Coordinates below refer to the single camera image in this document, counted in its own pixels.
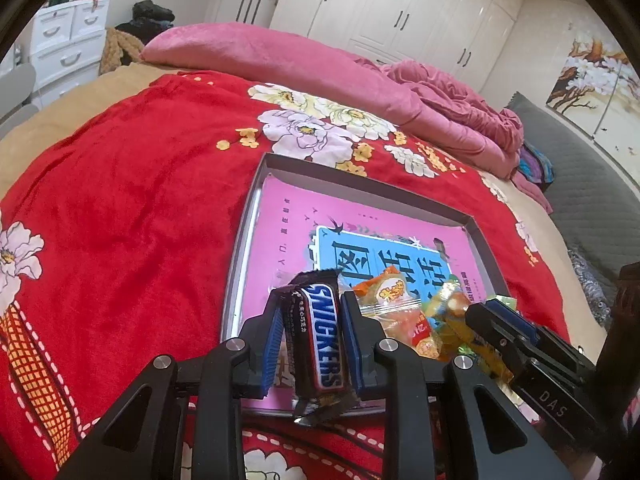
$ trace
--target drawer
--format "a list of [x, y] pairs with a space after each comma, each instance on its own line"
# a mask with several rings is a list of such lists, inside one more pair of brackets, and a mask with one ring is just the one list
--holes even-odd
[[95, 9], [93, 0], [83, 0], [81, 4], [76, 6], [74, 23], [71, 27], [72, 40], [104, 29], [107, 23], [109, 0], [98, 0], [97, 3]]
[[35, 88], [42, 88], [83, 66], [100, 61], [106, 34], [101, 30], [31, 56], [31, 64], [36, 69]]
[[358, 56], [362, 56], [366, 59], [369, 59], [371, 62], [375, 63], [376, 65], [392, 64], [400, 61], [399, 59], [396, 59], [395, 57], [390, 56], [389, 54], [381, 54], [373, 50], [372, 48], [369, 48], [368, 46], [365, 46], [353, 40], [351, 40], [348, 43], [346, 50], [348, 52], [352, 52], [353, 54], [357, 54]]
[[78, 86], [90, 83], [98, 77], [100, 63], [93, 63], [89, 66], [76, 70], [75, 72], [54, 81], [53, 83], [34, 92], [33, 103], [41, 110], [49, 106], [53, 101], [60, 99], [64, 94]]
[[55, 10], [39, 10], [33, 18], [30, 52], [39, 52], [71, 38], [75, 6], [68, 5]]

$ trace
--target white drawer unit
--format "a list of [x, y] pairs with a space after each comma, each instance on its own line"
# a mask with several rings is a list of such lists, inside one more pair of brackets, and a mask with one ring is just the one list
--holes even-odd
[[76, 70], [50, 85], [41, 88], [32, 95], [33, 103], [41, 110], [45, 106], [49, 106], [56, 99], [60, 99], [67, 92], [78, 86], [90, 83], [98, 77], [100, 72], [100, 63], [93, 63], [89, 66]]
[[75, 10], [76, 6], [71, 3], [39, 10], [33, 19], [30, 52], [38, 52], [68, 41]]
[[78, 40], [67, 41], [31, 56], [31, 64], [36, 69], [34, 90], [61, 78], [79, 68], [100, 61], [106, 31], [99, 30]]
[[71, 39], [91, 34], [97, 30], [103, 30], [107, 23], [107, 11], [109, 10], [109, 0], [82, 0], [76, 6], [74, 22], [71, 27]]

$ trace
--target white flower print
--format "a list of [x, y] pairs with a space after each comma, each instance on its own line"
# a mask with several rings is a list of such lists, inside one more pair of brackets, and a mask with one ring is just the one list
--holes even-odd
[[503, 204], [506, 204], [507, 206], [509, 205], [507, 201], [507, 196], [502, 192], [502, 190], [498, 186], [496, 186], [493, 182], [489, 181], [487, 178], [485, 178], [482, 175], [480, 175], [480, 178], [482, 179], [482, 183], [489, 188], [493, 196], [495, 196]]
[[290, 468], [280, 453], [265, 456], [261, 449], [244, 454], [244, 470], [246, 480], [306, 480], [301, 467]]
[[359, 138], [389, 140], [389, 132], [396, 130], [393, 124], [369, 112], [339, 105], [327, 99], [316, 99], [316, 108], [323, 117], [328, 117], [332, 124], [344, 126]]
[[529, 233], [527, 226], [524, 225], [524, 222], [522, 221], [522, 219], [519, 218], [518, 215], [516, 215], [516, 212], [513, 209], [511, 209], [511, 212], [516, 217], [516, 231], [518, 232], [518, 236], [520, 236], [520, 238], [524, 240], [527, 247], [529, 248], [529, 251], [531, 251], [532, 253], [537, 253], [538, 247], [536, 243], [533, 241], [533, 238]]
[[42, 274], [40, 261], [35, 254], [43, 247], [42, 237], [31, 236], [31, 231], [25, 229], [21, 222], [15, 222], [6, 231], [0, 232], [0, 316], [20, 291], [20, 274], [32, 280], [37, 280]]
[[265, 123], [264, 135], [276, 141], [273, 153], [293, 158], [310, 156], [314, 162], [331, 168], [351, 159], [351, 141], [358, 140], [347, 130], [300, 112], [269, 110], [258, 120]]
[[302, 112], [316, 119], [324, 119], [326, 117], [315, 106], [316, 100], [319, 98], [311, 94], [297, 92], [286, 86], [265, 83], [264, 85], [252, 86], [249, 88], [248, 93], [251, 99], [278, 105], [284, 110]]
[[393, 153], [393, 156], [400, 164], [404, 164], [404, 169], [407, 173], [412, 173], [417, 176], [428, 176], [429, 178], [437, 176], [437, 173], [427, 166], [423, 156], [412, 152], [408, 148], [385, 146], [385, 150]]

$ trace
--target tree painting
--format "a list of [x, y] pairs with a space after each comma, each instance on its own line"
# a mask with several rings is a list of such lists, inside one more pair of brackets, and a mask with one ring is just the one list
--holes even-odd
[[546, 104], [562, 115], [570, 108], [596, 110], [603, 100], [595, 94], [613, 94], [622, 63], [628, 64], [628, 59], [620, 49], [609, 50], [595, 38], [575, 40]]

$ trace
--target red bedspread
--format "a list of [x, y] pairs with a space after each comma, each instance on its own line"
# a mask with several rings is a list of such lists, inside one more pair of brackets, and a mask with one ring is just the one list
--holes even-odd
[[[521, 311], [568, 337], [551, 272], [476, 171], [369, 114], [255, 85], [165, 75], [49, 148], [0, 203], [0, 433], [34, 480], [55, 475], [153, 356], [217, 343], [236, 229], [269, 150], [473, 215]], [[342, 424], [252, 419], [247, 467], [280, 475], [270, 479], [374, 478], [380, 420]]]

